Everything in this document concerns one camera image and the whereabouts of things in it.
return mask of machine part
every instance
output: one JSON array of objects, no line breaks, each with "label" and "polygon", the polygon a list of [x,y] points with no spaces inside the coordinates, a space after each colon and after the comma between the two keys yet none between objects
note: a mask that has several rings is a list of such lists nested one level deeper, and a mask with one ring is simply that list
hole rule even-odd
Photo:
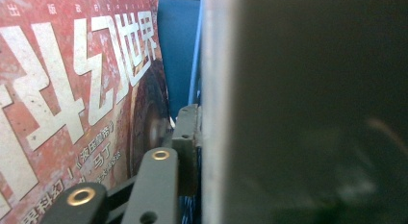
[{"label": "machine part", "polygon": [[97,183],[83,183],[66,190],[42,218],[42,224],[98,224],[108,217],[107,191]]},{"label": "machine part", "polygon": [[[180,218],[177,205],[182,208],[180,211],[183,216],[186,213],[200,215],[201,206],[197,204],[201,201],[200,194],[197,193],[199,177],[192,174],[197,174],[200,169],[201,110],[196,105],[191,105],[182,109],[179,114],[180,118],[177,122],[179,128],[176,128],[174,137],[172,138],[170,133],[165,135],[166,147],[146,152],[138,175],[109,190],[107,195],[104,190],[104,201],[95,204],[93,210],[89,210],[103,212],[100,214],[104,219],[98,219],[98,223],[130,224],[135,223],[135,220],[140,223],[175,223]],[[182,154],[183,160],[178,152],[171,148],[173,144]],[[184,174],[185,178],[179,177],[179,173]],[[94,185],[100,187],[99,184],[79,184],[73,190],[68,190],[67,194],[64,193],[62,197],[67,197],[68,205],[76,209],[71,212],[72,215],[88,212],[82,210],[81,206],[93,201],[93,197],[99,196]],[[179,197],[184,195],[181,189],[184,190],[184,194],[191,197]],[[59,215],[66,203],[64,199],[59,200],[53,205],[52,213],[47,215]],[[91,218],[95,215],[88,213],[87,218],[84,218],[81,223],[94,223]],[[186,223],[186,220],[191,223],[193,221],[191,215],[187,219],[183,218],[183,223]]]},{"label": "machine part", "polygon": [[172,148],[177,151],[180,160],[179,194],[193,196],[197,192],[197,149],[198,107],[190,105],[179,111],[177,125],[173,133]]},{"label": "machine part", "polygon": [[149,150],[140,166],[122,223],[175,224],[177,219],[177,152]]},{"label": "machine part", "polygon": [[61,195],[41,223],[175,224],[178,166],[175,150],[150,150],[137,177],[108,192],[97,183],[78,184]]}]

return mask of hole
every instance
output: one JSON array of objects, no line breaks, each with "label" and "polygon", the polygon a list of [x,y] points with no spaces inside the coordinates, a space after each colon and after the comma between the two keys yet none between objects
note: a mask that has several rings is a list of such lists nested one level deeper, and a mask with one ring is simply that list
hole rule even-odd
[{"label": "hole", "polygon": [[154,212],[145,212],[141,217],[140,217],[140,223],[141,224],[153,224],[157,220],[157,215]]},{"label": "hole", "polygon": [[159,150],[153,153],[152,157],[154,160],[165,160],[170,156],[170,153],[168,153],[165,150]]},{"label": "hole", "polygon": [[88,196],[89,196],[89,193],[87,191],[81,191],[81,192],[75,194],[74,199],[77,200],[77,201],[82,201],[83,199],[85,199]]},{"label": "hole", "polygon": [[96,191],[91,187],[78,188],[69,194],[66,202],[72,207],[81,206],[90,201],[95,194]]},{"label": "hole", "polygon": [[157,153],[155,156],[156,156],[156,158],[164,158],[166,156],[166,153],[164,153],[164,152]]}]

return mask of gray panel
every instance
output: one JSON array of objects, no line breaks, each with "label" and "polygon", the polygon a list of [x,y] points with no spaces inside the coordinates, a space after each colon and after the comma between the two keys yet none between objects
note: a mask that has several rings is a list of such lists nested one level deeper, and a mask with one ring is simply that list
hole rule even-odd
[{"label": "gray panel", "polygon": [[205,0],[205,223],[407,220],[407,3]]}]

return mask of screw hole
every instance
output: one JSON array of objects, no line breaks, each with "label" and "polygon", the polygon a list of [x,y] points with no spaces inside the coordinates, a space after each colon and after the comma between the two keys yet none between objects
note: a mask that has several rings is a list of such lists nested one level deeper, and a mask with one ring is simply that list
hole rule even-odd
[{"label": "screw hole", "polygon": [[88,197],[89,196],[89,193],[87,192],[87,191],[81,191],[81,192],[79,192],[78,194],[76,194],[75,196],[74,196],[74,199],[76,200],[76,201],[82,201],[82,200],[84,200],[86,197]]},{"label": "screw hole", "polygon": [[140,217],[141,224],[153,224],[157,221],[157,215],[154,212],[145,212]]}]

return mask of blue panel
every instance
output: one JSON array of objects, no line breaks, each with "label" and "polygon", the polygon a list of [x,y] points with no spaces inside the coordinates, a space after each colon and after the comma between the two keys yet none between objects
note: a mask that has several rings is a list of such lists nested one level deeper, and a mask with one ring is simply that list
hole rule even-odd
[{"label": "blue panel", "polygon": [[173,118],[189,101],[199,6],[199,0],[159,1],[159,39]]}]

